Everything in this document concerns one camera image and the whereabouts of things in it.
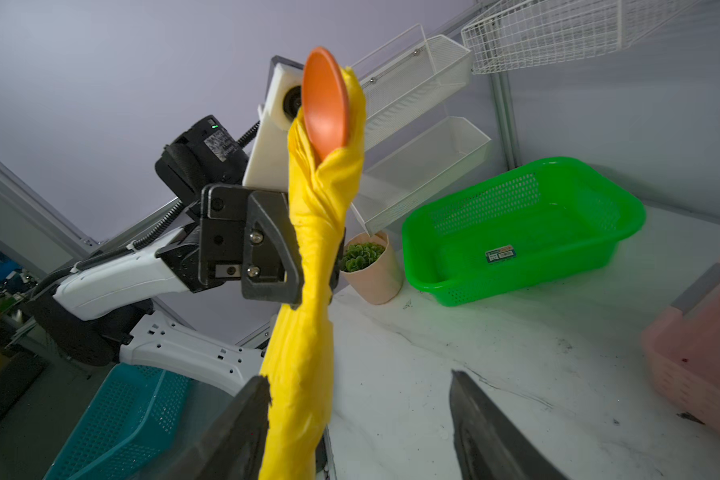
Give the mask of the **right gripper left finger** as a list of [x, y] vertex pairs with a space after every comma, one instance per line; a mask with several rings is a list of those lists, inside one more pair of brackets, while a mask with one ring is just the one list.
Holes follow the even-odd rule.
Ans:
[[269, 384], [259, 376], [235, 395], [206, 384], [193, 385], [175, 443], [134, 477], [256, 479], [269, 404]]

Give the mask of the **yellow paper napkin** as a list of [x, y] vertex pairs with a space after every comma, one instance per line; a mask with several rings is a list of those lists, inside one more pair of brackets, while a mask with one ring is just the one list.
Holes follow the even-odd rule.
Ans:
[[260, 373], [269, 383], [268, 431], [259, 476], [313, 479], [316, 449], [330, 421], [334, 381], [330, 279], [358, 193], [364, 162], [366, 99], [355, 73], [342, 71], [350, 102], [347, 145], [316, 160], [305, 120], [288, 134], [289, 218], [304, 275], [298, 307], [281, 307]]

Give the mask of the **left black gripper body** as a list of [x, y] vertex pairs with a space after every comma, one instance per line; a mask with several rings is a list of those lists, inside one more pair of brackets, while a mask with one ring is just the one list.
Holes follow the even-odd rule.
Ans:
[[248, 202], [253, 190], [215, 183], [201, 193], [199, 281], [215, 288], [248, 276], [252, 266]]

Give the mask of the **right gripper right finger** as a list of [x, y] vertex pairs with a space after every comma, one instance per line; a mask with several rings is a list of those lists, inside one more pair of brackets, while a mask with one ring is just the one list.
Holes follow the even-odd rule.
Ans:
[[449, 406], [462, 478], [566, 479], [463, 371], [452, 372]]

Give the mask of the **green plastic basket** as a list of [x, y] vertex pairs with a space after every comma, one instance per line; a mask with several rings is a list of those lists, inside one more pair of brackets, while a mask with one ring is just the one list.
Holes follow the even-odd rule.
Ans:
[[590, 165], [537, 160], [413, 211], [404, 271], [458, 306], [602, 268], [645, 220], [643, 203]]

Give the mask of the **orange plastic spoon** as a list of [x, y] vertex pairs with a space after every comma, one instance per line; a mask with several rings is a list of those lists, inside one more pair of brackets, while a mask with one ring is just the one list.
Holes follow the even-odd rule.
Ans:
[[350, 134], [350, 102], [342, 70], [326, 48], [310, 52], [301, 94], [307, 136], [320, 165], [347, 144]]

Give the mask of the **pink plastic basket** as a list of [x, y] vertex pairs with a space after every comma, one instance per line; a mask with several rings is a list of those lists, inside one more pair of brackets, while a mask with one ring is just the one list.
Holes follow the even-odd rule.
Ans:
[[720, 259], [641, 335], [654, 388], [720, 434]]

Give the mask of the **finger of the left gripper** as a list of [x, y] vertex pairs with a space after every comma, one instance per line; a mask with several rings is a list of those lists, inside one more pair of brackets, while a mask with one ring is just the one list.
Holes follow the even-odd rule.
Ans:
[[333, 269], [332, 269], [331, 276], [329, 279], [329, 286], [332, 291], [334, 291], [337, 288], [339, 279], [340, 279], [341, 264], [342, 264], [342, 259], [344, 256], [344, 242], [345, 242], [345, 237], [342, 237], [342, 239], [339, 242], [337, 254], [335, 257], [334, 264], [333, 264]]
[[285, 193], [254, 191], [250, 194], [244, 239], [243, 297], [298, 307], [304, 275]]

